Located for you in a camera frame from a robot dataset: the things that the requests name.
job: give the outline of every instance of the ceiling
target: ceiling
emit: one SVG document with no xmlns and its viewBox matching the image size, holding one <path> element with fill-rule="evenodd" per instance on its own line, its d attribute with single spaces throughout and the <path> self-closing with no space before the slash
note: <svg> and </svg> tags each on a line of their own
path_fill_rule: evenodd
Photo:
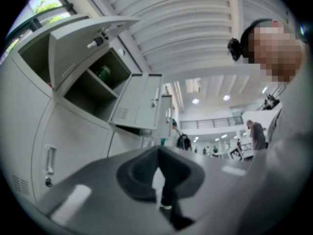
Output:
<svg viewBox="0 0 313 235">
<path fill-rule="evenodd" d="M 102 0 L 109 14 L 140 18 L 120 38 L 145 72 L 164 74 L 180 111 L 195 107 L 247 105 L 264 101 L 278 84 L 266 82 L 259 67 L 233 62 L 229 39 L 239 38 L 253 20 L 274 18 L 294 27 L 281 0 Z M 189 93 L 186 80 L 199 80 L 200 93 Z M 224 95 L 231 99 L 223 101 Z"/>
<path fill-rule="evenodd" d="M 245 130 L 240 131 L 240 135 L 246 132 Z M 224 138 L 225 140 L 233 139 L 236 136 L 236 132 L 225 132 L 225 133 L 219 133 L 219 134 L 209 134 L 209 135 L 188 135 L 188 138 L 191 142 L 195 140 L 196 137 L 199 137 L 198 142 L 204 142 L 204 141 L 215 141 L 215 139 L 219 138 L 220 140 L 224 140 L 221 138 L 221 136 L 227 134 L 227 137 Z"/>
</svg>

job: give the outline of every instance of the gray t-shirt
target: gray t-shirt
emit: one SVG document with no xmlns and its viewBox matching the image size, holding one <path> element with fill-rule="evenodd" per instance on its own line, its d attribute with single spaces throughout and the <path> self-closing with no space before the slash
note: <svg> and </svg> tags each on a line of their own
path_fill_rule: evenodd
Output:
<svg viewBox="0 0 313 235">
<path fill-rule="evenodd" d="M 261 124 L 254 122 L 251 126 L 252 148 L 253 150 L 262 150 L 266 147 L 265 136 Z"/>
<path fill-rule="evenodd" d="M 268 128 L 268 143 L 313 131 L 313 63 L 309 59 L 280 96 L 283 108 Z"/>
</svg>

